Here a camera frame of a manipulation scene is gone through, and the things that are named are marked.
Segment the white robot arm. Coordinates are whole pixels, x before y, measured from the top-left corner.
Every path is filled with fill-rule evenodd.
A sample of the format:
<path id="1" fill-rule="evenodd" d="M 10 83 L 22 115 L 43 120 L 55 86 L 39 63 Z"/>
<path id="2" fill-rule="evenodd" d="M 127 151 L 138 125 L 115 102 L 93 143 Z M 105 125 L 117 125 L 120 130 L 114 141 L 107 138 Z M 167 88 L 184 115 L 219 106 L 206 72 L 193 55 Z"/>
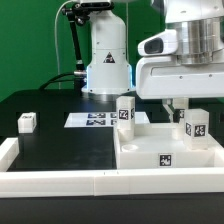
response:
<path id="1" fill-rule="evenodd" d="M 224 0 L 150 0 L 166 28 L 138 44 L 136 72 L 126 56 L 125 23 L 112 13 L 116 2 L 70 0 L 62 12 L 72 28 L 91 22 L 92 60 L 78 69 L 87 75 L 86 95 L 105 98 L 136 91 L 142 99 L 224 96 Z"/>

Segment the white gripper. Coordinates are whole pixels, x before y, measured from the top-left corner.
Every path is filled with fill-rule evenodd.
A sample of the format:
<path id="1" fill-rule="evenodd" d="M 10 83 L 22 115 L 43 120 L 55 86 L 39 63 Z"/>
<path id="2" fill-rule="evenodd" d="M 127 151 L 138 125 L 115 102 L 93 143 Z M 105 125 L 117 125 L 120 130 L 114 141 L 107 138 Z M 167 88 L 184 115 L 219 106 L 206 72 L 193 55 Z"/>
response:
<path id="1" fill-rule="evenodd" d="M 136 66 L 136 92 L 163 99 L 171 123 L 178 121 L 172 98 L 224 97 L 224 63 L 179 65 L 172 56 L 144 57 Z"/>

